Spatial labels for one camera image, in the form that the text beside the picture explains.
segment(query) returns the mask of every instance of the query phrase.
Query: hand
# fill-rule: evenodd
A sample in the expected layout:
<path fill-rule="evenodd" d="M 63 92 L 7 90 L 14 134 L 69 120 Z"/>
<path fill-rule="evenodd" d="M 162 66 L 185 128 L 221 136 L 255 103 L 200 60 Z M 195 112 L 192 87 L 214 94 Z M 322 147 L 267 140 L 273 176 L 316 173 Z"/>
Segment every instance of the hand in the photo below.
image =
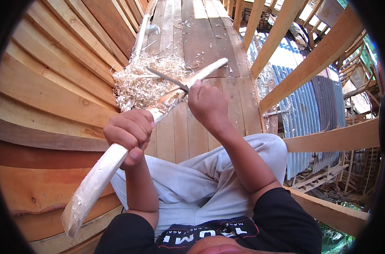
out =
<path fill-rule="evenodd" d="M 123 165 L 134 166 L 143 156 L 154 128 L 153 115 L 144 109 L 132 109 L 114 115 L 104 126 L 104 135 L 109 145 L 117 142 L 129 150 Z"/>
<path fill-rule="evenodd" d="M 217 87 L 202 85 L 198 80 L 188 92 L 188 106 L 194 117 L 213 135 L 231 125 L 228 99 Z"/>

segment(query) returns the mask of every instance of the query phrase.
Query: wood knot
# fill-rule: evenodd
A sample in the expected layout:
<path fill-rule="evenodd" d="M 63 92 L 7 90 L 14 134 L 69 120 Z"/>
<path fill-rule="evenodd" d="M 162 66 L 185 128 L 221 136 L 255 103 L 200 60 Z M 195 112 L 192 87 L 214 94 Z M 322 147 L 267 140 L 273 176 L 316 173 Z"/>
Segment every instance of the wood knot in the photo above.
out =
<path fill-rule="evenodd" d="M 82 98 L 82 99 L 81 99 L 81 103 L 82 103 L 84 106 L 89 106 L 90 101 L 87 100 L 87 99 L 85 99 L 85 98 Z"/>

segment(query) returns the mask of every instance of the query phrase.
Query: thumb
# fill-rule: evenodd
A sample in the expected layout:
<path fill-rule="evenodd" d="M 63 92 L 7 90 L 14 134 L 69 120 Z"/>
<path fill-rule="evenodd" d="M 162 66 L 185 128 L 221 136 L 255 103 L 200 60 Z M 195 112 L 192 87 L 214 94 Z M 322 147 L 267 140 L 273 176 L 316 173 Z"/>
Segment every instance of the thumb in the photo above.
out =
<path fill-rule="evenodd" d="M 127 166 L 134 166 L 139 163 L 142 156 L 143 150 L 138 147 L 135 147 L 129 151 L 123 163 Z"/>
<path fill-rule="evenodd" d="M 201 80 L 195 81 L 188 91 L 188 102 L 196 102 L 198 100 L 199 90 L 202 86 Z"/>

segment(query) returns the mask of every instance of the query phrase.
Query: carving knife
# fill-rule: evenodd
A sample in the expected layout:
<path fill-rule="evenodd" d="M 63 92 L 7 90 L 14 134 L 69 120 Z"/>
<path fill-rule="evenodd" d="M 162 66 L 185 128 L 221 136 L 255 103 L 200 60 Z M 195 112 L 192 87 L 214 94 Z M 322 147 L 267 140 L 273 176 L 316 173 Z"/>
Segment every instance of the carving knife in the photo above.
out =
<path fill-rule="evenodd" d="M 151 71 L 152 73 L 156 74 L 157 76 L 159 76 L 160 78 L 163 78 L 167 81 L 170 81 L 171 83 L 174 83 L 176 85 L 178 85 L 180 88 L 182 88 L 183 90 L 185 90 L 186 92 L 188 92 L 188 87 L 186 85 L 184 85 L 183 83 L 181 82 L 178 82 L 177 80 L 175 79 L 172 79 L 170 78 L 169 76 L 165 75 L 165 74 L 162 74 L 161 72 L 158 72 L 156 71 L 155 69 L 152 69 L 152 68 L 149 68 L 149 67 L 146 67 L 149 71 Z"/>

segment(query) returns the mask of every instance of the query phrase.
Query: knife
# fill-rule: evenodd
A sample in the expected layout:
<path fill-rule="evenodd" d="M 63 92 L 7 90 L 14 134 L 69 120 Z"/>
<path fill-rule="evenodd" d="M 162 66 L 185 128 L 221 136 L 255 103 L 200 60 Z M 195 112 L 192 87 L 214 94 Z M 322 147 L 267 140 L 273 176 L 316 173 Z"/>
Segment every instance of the knife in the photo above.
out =
<path fill-rule="evenodd" d="M 169 76 L 165 75 L 165 74 L 162 74 L 161 72 L 158 72 L 156 71 L 155 69 L 152 69 L 152 68 L 149 68 L 149 67 L 146 67 L 149 71 L 151 71 L 152 73 L 156 74 L 157 76 L 167 80 L 167 81 L 170 81 L 171 83 L 174 83 L 176 85 L 178 85 L 180 88 L 182 88 L 183 90 L 185 90 L 186 92 L 188 92 L 189 88 L 182 84 L 181 82 L 178 82 L 177 80 L 175 79 L 172 79 L 170 78 Z"/>

